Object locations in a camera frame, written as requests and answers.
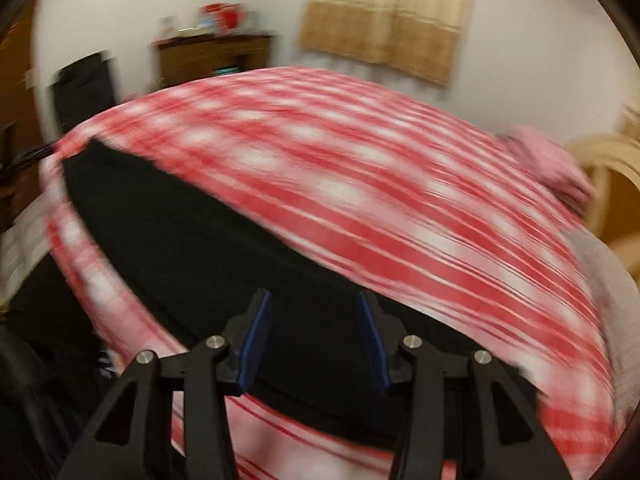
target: wooden cabinet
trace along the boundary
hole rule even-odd
[[[264,35],[195,36],[156,42],[160,75],[169,86],[210,77],[214,70],[266,68],[273,37]]]

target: folded black garment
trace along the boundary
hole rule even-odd
[[[361,286],[286,246],[248,218],[150,162],[96,140],[64,162],[71,200],[124,282],[188,348],[270,290],[274,322],[251,393],[320,431],[391,449],[402,399],[382,396],[356,322]],[[475,341],[379,296],[409,333],[469,355]],[[532,405],[536,389],[505,365]],[[453,421],[454,398],[447,397]],[[455,424],[446,454],[454,456]]]

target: metal screw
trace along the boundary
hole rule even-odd
[[[206,345],[209,348],[218,349],[222,348],[225,343],[225,338],[223,338],[221,335],[212,335],[211,337],[207,338]]]
[[[420,348],[422,346],[422,339],[420,339],[417,335],[406,335],[402,339],[404,346],[414,350],[416,348]]]
[[[136,361],[138,361],[141,365],[148,365],[153,360],[154,353],[151,350],[143,350],[138,355],[136,355]]]
[[[474,359],[481,365],[487,365],[491,362],[491,354],[486,350],[478,350],[474,353]]]

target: curtain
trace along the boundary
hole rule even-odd
[[[300,46],[445,84],[471,0],[309,0]]]

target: mattress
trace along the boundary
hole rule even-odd
[[[606,345],[561,235],[579,222],[499,139],[382,86],[308,68],[191,82],[80,124],[41,166],[47,229],[121,369],[142,349],[185,349],[115,272],[69,200],[62,161],[92,137],[518,366],[539,389],[542,423],[574,478],[588,478],[611,449]],[[388,452],[302,426],[251,396],[227,403],[243,477],[388,475]]]

